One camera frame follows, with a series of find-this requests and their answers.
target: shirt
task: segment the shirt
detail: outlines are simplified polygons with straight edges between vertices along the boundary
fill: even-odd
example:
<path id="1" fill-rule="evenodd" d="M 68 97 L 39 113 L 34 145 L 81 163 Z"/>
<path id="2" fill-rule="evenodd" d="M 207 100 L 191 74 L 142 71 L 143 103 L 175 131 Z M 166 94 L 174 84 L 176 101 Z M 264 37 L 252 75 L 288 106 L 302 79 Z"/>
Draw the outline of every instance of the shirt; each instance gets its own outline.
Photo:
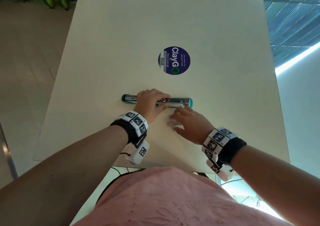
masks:
<path id="1" fill-rule="evenodd" d="M 289 226 L 239 204 L 214 181 L 175 167 L 154 167 L 118 178 L 94 210 L 74 226 Z"/>

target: purple circle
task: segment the purple circle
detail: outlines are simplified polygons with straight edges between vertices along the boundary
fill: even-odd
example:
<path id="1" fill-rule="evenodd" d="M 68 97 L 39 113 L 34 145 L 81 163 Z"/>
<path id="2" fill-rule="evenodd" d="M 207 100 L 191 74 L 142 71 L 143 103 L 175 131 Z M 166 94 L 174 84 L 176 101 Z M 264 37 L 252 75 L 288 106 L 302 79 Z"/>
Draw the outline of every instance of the purple circle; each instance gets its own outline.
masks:
<path id="1" fill-rule="evenodd" d="M 173 46 L 164 49 L 158 56 L 158 64 L 160 65 L 160 57 L 162 64 L 165 61 L 166 66 L 161 66 L 163 71 L 170 75 L 180 75 L 189 68 L 190 56 L 183 48 Z"/>

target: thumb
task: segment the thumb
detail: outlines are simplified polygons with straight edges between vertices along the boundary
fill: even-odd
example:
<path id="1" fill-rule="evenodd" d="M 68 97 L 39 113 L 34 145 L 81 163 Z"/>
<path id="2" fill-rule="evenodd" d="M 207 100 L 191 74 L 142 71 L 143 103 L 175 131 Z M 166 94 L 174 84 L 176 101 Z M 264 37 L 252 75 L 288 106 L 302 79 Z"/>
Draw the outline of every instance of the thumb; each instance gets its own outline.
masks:
<path id="1" fill-rule="evenodd" d="M 157 115 L 159 115 L 160 113 L 162 113 L 162 111 L 166 110 L 168 107 L 170 107 L 170 103 L 159 104 L 159 106 L 155 108 L 155 112 Z"/>
<path id="2" fill-rule="evenodd" d="M 173 131 L 177 132 L 178 135 L 181 135 L 182 137 L 184 137 L 185 139 L 187 138 L 187 132 L 180 127 L 174 127 Z"/>

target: person's left hand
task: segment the person's left hand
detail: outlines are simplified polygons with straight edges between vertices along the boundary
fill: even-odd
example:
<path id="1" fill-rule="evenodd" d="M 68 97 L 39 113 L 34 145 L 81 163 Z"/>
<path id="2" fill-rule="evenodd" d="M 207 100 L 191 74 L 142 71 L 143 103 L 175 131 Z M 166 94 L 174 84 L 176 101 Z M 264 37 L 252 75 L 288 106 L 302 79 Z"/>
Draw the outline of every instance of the person's left hand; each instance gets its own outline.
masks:
<path id="1" fill-rule="evenodd" d="M 162 103 L 157 107 L 155 103 L 162 98 L 169 97 L 171 96 L 156 89 L 140 91 L 137 95 L 137 104 L 134 111 L 140 113 L 150 124 L 163 110 L 170 107 L 170 103 Z"/>

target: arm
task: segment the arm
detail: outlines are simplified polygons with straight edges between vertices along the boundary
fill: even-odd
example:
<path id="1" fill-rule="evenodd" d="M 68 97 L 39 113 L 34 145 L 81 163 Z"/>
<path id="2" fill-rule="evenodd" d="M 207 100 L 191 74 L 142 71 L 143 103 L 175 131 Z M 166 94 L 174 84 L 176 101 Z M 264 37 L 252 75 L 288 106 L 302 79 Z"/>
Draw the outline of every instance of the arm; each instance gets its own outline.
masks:
<path id="1" fill-rule="evenodd" d="M 155 89 L 142 91 L 134 111 L 152 123 L 168 107 Z M 110 126 L 55 153 L 0 190 L 0 225 L 69 225 L 128 142 Z"/>
<path id="2" fill-rule="evenodd" d="M 178 108 L 171 118 L 184 129 L 174 130 L 195 144 L 203 144 L 214 126 L 191 108 Z M 244 146 L 232 168 L 286 220 L 296 226 L 319 225 L 320 179 L 272 155 Z"/>

